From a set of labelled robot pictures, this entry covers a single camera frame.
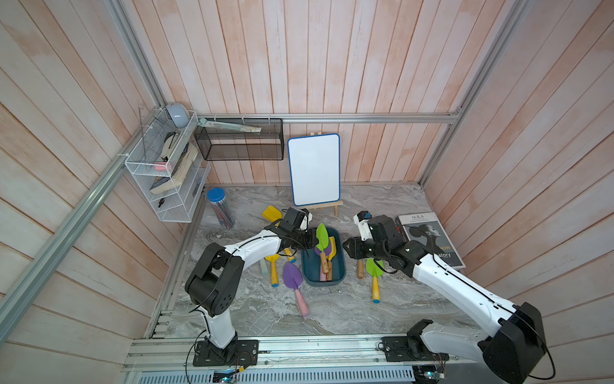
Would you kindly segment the green trowel wooden handle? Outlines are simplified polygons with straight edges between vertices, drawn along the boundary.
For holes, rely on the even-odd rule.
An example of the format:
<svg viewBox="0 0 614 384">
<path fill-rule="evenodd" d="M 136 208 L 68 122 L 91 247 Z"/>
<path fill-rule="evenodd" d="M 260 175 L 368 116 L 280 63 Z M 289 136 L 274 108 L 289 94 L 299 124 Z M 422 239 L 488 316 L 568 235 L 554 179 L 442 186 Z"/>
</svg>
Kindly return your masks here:
<svg viewBox="0 0 614 384">
<path fill-rule="evenodd" d="M 329 273 L 329 255 L 332 251 L 332 247 L 329 240 L 328 230 L 326 229 L 326 225 L 324 223 L 320 223 L 316 230 L 316 237 L 318 240 L 318 245 L 316 248 L 319 250 L 320 259 L 321 259 L 321 268 L 325 275 Z"/>
</svg>

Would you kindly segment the purple trowel pink handle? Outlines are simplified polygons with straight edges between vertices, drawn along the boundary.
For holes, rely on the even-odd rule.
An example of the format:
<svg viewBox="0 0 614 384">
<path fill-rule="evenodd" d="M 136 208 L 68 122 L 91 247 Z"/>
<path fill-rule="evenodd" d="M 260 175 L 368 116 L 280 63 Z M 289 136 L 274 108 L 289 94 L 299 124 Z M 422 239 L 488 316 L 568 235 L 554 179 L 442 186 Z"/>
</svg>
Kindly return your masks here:
<svg viewBox="0 0 614 384">
<path fill-rule="evenodd" d="M 320 257 L 320 281 L 326 282 L 329 278 L 329 254 L 332 251 L 331 243 L 328 246 L 321 249 L 316 246 L 314 252 Z"/>
</svg>

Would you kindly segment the yellow shovel wooden handle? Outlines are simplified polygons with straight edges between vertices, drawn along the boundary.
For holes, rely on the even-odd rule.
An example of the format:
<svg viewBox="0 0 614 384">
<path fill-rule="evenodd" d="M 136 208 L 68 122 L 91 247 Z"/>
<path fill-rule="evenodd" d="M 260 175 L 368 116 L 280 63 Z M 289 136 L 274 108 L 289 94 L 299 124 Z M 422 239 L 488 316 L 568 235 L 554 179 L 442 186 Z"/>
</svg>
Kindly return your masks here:
<svg viewBox="0 0 614 384">
<path fill-rule="evenodd" d="M 329 238 L 329 248 L 330 248 L 330 253 L 329 253 L 328 257 L 327 257 L 327 259 L 328 259 L 328 273 L 326 274 L 326 281 L 327 282 L 332 282 L 333 281 L 333 276 L 334 276 L 334 268 L 333 268 L 332 260 L 336 256 L 336 254 L 337 254 L 336 241 L 335 241 L 335 238 L 333 236 L 331 236 Z"/>
</svg>

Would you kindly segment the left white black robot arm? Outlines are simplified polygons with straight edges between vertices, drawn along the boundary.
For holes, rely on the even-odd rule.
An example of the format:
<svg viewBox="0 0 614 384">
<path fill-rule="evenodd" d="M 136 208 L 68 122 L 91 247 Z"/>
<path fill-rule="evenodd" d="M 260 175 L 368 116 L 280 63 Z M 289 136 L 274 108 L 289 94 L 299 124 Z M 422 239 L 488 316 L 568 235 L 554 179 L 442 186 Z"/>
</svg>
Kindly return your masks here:
<svg viewBox="0 0 614 384">
<path fill-rule="evenodd" d="M 253 366 L 257 363 L 258 341 L 238 340 L 230 306 L 238 291 L 243 270 L 287 248 L 306 250 L 316 243 L 316 230 L 307 209 L 289 208 L 282 219 L 256 235 L 235 244 L 209 244 L 185 282 L 195 310 L 206 323 L 206 337 L 194 344 L 194 366 Z"/>
</svg>

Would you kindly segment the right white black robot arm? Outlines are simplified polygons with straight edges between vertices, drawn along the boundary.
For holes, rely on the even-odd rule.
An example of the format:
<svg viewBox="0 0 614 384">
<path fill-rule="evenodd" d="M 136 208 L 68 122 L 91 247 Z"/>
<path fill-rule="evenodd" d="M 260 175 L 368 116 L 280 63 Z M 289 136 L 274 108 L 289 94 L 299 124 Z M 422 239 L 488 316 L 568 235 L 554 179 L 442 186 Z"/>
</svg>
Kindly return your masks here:
<svg viewBox="0 0 614 384">
<path fill-rule="evenodd" d="M 437 232 L 411 227 L 412 235 L 425 238 L 426 242 L 420 243 L 404 240 L 386 215 L 374 217 L 361 211 L 353 221 L 360 234 L 343 243 L 352 259 L 388 262 L 393 271 L 447 298 L 481 328 L 473 333 L 424 319 L 407 334 L 413 354 L 444 353 L 483 363 L 507 383 L 525 382 L 540 360 L 551 355 L 540 311 L 528 302 L 516 305 L 503 299 L 454 270 L 441 258 Z"/>
</svg>

